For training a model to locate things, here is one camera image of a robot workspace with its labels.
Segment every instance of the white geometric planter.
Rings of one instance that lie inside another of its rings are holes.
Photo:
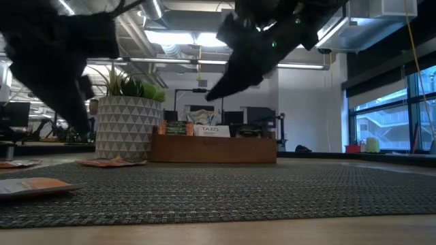
[[[148,159],[153,126],[162,119],[161,104],[139,97],[107,96],[99,100],[98,119],[97,158]]]

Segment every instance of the air conditioning unit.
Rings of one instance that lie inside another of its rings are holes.
[[[407,14],[411,17],[418,16],[418,2],[416,0],[407,0]],[[369,17],[370,18],[392,18],[404,17],[406,11],[403,0],[370,0]]]

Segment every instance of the wooden planter box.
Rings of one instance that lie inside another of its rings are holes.
[[[274,139],[153,135],[150,161],[163,163],[276,163]]]

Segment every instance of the ceiling pipe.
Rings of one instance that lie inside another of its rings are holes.
[[[165,12],[161,0],[145,0],[144,3],[139,5],[139,8],[149,20],[159,20]]]
[[[86,11],[88,12],[88,13],[90,13],[90,14],[92,14],[93,12],[88,8],[88,6],[86,5],[86,4],[84,4],[84,2],[83,1],[79,1],[79,3],[86,9]],[[123,28],[125,28],[126,29],[126,31],[129,33],[129,35],[131,36],[131,38],[132,39],[134,39],[134,41],[136,42],[137,40],[135,40],[135,35],[134,35],[134,33],[130,30],[130,29],[128,29],[129,28],[129,26],[127,25],[127,23],[122,19],[122,17],[121,16],[119,16],[118,17],[118,20],[120,21],[120,23],[121,23],[121,25],[123,26]],[[149,43],[149,46],[150,46],[150,49],[147,49],[147,48],[145,48],[145,49],[141,49],[141,46],[140,46],[140,49],[143,51],[143,52],[146,52],[147,54],[150,54],[150,55],[154,55],[154,52],[153,52],[153,48],[151,47],[151,44]],[[121,50],[125,53],[125,55],[129,55],[124,49],[123,49],[123,47],[121,47],[120,46],[120,48],[121,48]],[[129,67],[131,67],[132,69],[134,69],[134,70],[136,70],[136,73],[143,73],[143,74],[145,74],[145,72],[142,70],[142,68],[140,68],[140,67],[138,67],[137,65],[135,65],[135,64],[133,64],[133,63],[130,63],[129,64]],[[159,84],[161,87],[166,87],[166,84],[165,83],[163,83],[163,84]]]
[[[191,59],[192,56],[189,56],[187,54],[183,54],[180,50],[180,46],[177,44],[171,44],[171,45],[161,45],[163,52],[165,52],[166,56],[171,59]],[[183,65],[180,64],[183,67],[186,67],[187,69],[197,69],[197,65]]]
[[[5,53],[0,52],[0,59],[6,58]],[[197,60],[197,59],[165,59],[165,58],[129,58],[121,57],[117,59],[88,59],[90,64],[101,64],[102,62],[107,62],[111,64],[112,62],[117,65],[120,63],[129,62],[139,62],[139,63],[162,63],[162,64],[179,64],[179,65],[221,65],[225,66],[227,61],[209,61],[209,60]],[[281,69],[314,69],[314,70],[329,70],[329,65],[315,65],[315,64],[304,64],[304,63],[280,63],[277,68]]]
[[[106,0],[111,6],[113,6],[111,0]],[[118,16],[117,20],[120,22],[121,26],[127,31],[127,33],[131,36],[135,44],[141,49],[141,51],[147,56],[155,56],[155,51],[153,50],[153,46],[151,42],[146,38],[146,35],[143,30],[141,30],[138,25],[135,23],[133,18],[130,16],[129,12]],[[157,74],[146,74],[146,77],[155,84],[158,84],[162,88],[168,88],[168,85],[162,80],[155,79],[154,76],[158,76]]]

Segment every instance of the ceiling light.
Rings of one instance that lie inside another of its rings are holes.
[[[145,31],[150,42],[160,45],[193,44],[190,33]]]
[[[32,103],[32,104],[43,104],[42,101],[10,101],[10,102],[23,102],[23,103]]]
[[[219,41],[216,38],[216,33],[200,33],[196,44],[204,47],[225,47],[227,44]]]
[[[321,38],[321,40],[315,45],[315,47],[319,48],[320,46],[322,46],[322,44],[327,42],[327,40],[329,40],[346,23],[348,23],[348,17],[345,17],[337,26],[335,26],[329,33],[327,33],[327,35]]]
[[[112,65],[110,61],[93,61],[93,65]],[[114,65],[127,65],[127,62],[114,62]]]
[[[294,69],[323,69],[323,65],[303,65],[303,64],[278,64],[277,68],[294,68]]]
[[[62,4],[62,6],[66,9],[66,10],[68,10],[68,13],[70,14],[70,15],[74,15],[74,14],[76,14],[76,13],[74,13],[74,10],[66,3],[66,2],[64,2],[64,0],[59,0],[59,3],[61,3]]]
[[[150,62],[150,63],[191,64],[191,60],[188,59],[130,58],[130,61]]]
[[[225,65],[227,64],[227,61],[205,61],[205,60],[198,60],[198,63],[201,65]]]

